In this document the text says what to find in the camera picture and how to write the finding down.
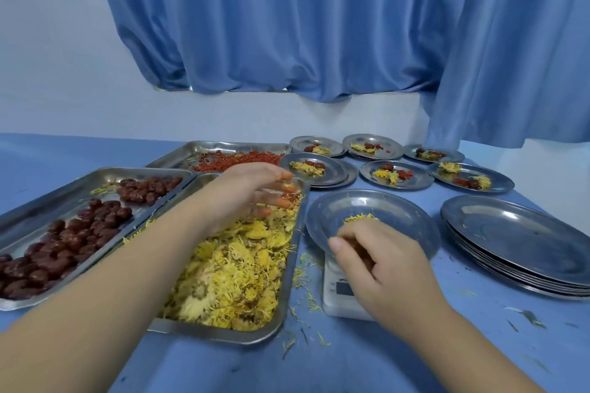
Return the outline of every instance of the blue curtain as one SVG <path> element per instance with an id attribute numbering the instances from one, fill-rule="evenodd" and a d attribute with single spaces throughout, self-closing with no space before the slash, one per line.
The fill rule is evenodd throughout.
<path id="1" fill-rule="evenodd" d="M 108 0 L 166 90 L 436 93 L 426 144 L 590 140 L 588 0 Z"/>

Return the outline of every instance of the rectangular metal tray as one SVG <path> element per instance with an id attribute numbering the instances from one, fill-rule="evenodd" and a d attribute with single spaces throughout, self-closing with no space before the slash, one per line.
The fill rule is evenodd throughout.
<path id="1" fill-rule="evenodd" d="M 47 227 L 50 223 L 57 219 L 67 221 L 76 217 L 76 213 L 86 208 L 91 198 L 99 198 L 103 201 L 119 199 L 119 196 L 114 192 L 91 195 L 91 191 L 112 182 L 119 182 L 122 179 L 143 180 L 152 176 L 183 177 L 183 180 L 174 190 L 158 199 L 156 204 L 151 207 L 130 204 L 129 207 L 133 209 L 133 218 L 124 225 L 121 232 L 52 289 L 28 300 L 0 299 L 0 310 L 14 310 L 36 305 L 60 290 L 96 263 L 102 256 L 106 255 L 123 237 L 129 235 L 137 226 L 145 222 L 154 211 L 179 193 L 182 188 L 195 178 L 195 173 L 185 169 L 100 168 L 1 215 L 0 254 L 9 253 L 13 258 L 18 258 L 24 255 L 26 248 L 30 244 L 38 241 L 43 234 L 47 233 Z"/>
<path id="2" fill-rule="evenodd" d="M 199 191 L 218 175 L 218 173 L 201 173 L 189 185 L 187 185 L 180 194 L 174 196 L 171 201 L 167 202 L 166 205 L 160 208 L 152 216 L 152 219 L 160 217 L 188 196 Z M 289 309 L 289 297 L 291 295 L 291 286 L 293 284 L 293 271 L 297 265 L 297 249 L 299 248 L 299 238 L 303 229 L 305 210 L 307 207 L 307 201 L 309 200 L 310 189 L 309 184 L 301 179 L 293 178 L 293 183 L 295 183 L 296 187 L 303 195 L 299 206 L 299 212 L 297 213 L 295 228 L 293 229 L 293 236 L 291 237 L 291 245 L 295 246 L 295 249 L 289 252 L 289 255 L 287 256 L 285 270 L 283 272 L 283 280 L 278 291 L 278 305 L 270 322 L 255 331 L 236 331 L 233 329 L 201 325 L 199 323 L 177 322 L 169 319 L 156 318 L 151 322 L 151 325 L 147 329 L 148 331 L 163 334 L 181 334 L 190 337 L 198 337 L 200 339 L 215 340 L 217 342 L 251 345 L 272 337 L 281 329 L 283 322 L 287 318 L 287 311 Z"/>
<path id="3" fill-rule="evenodd" d="M 273 152 L 275 154 L 289 154 L 292 148 L 286 143 L 232 143 L 232 142 L 187 142 L 172 152 L 154 160 L 146 168 L 179 168 L 187 165 L 189 168 L 199 163 L 199 156 L 204 152 L 221 151 L 224 154 L 236 152 Z"/>

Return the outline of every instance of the hand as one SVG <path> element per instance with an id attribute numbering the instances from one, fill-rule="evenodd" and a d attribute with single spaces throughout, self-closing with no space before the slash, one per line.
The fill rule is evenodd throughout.
<path id="1" fill-rule="evenodd" d="M 453 311 L 420 245 L 390 226 L 374 219 L 353 221 L 329 244 L 359 303 L 406 343 Z M 374 265 L 361 259 L 359 245 Z"/>
<path id="2" fill-rule="evenodd" d="M 210 233 L 223 230 L 244 216 L 268 216 L 270 208 L 257 204 L 289 208 L 290 202 L 280 194 L 267 190 L 293 193 L 295 187 L 284 182 L 293 175 L 283 168 L 268 163 L 246 163 L 232 166 L 195 195 L 206 205 Z"/>

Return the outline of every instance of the white wall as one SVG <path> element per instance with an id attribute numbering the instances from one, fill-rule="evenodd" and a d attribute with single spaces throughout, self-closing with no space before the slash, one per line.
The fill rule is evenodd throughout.
<path id="1" fill-rule="evenodd" d="M 279 142 L 363 131 L 402 143 L 424 136 L 428 119 L 415 94 L 322 105 L 292 93 L 156 92 L 117 37 L 106 0 L 0 0 L 0 13 L 0 132 Z M 588 144 L 500 150 L 465 142 L 461 150 L 590 234 Z M 548 176 L 566 165 L 564 179 Z"/>

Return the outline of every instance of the blue table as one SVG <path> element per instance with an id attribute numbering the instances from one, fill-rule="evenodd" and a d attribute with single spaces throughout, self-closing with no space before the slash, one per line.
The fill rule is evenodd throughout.
<path id="1" fill-rule="evenodd" d="M 26 203 L 101 166 L 144 166 L 181 143 L 69 136 L 0 134 L 0 176 L 9 180 L 0 213 Z M 361 161 L 353 161 L 357 166 Z M 358 179 L 352 188 L 373 188 Z M 395 194 L 418 204 L 440 224 L 443 201 L 462 192 L 436 182 Z M 311 201 L 321 195 L 313 192 Z M 506 200 L 535 206 L 516 192 Z M 590 304 L 554 300 L 503 284 L 465 258 L 443 235 L 432 266 L 448 301 L 549 392 L 587 391 Z M 320 256 L 302 238 L 299 254 Z M 307 269 L 307 285 L 321 300 L 321 269 Z M 376 323 L 309 311 L 294 290 L 290 315 L 276 338 L 254 347 L 219 345 L 187 337 L 147 333 L 111 388 L 119 392 L 440 392 L 420 359 Z M 506 309 L 532 311 L 546 329 Z M 0 329 L 23 311 L 0 312 Z M 305 342 L 304 330 L 308 344 Z M 323 346 L 318 333 L 330 343 Z M 283 344 L 297 338 L 283 360 Z"/>

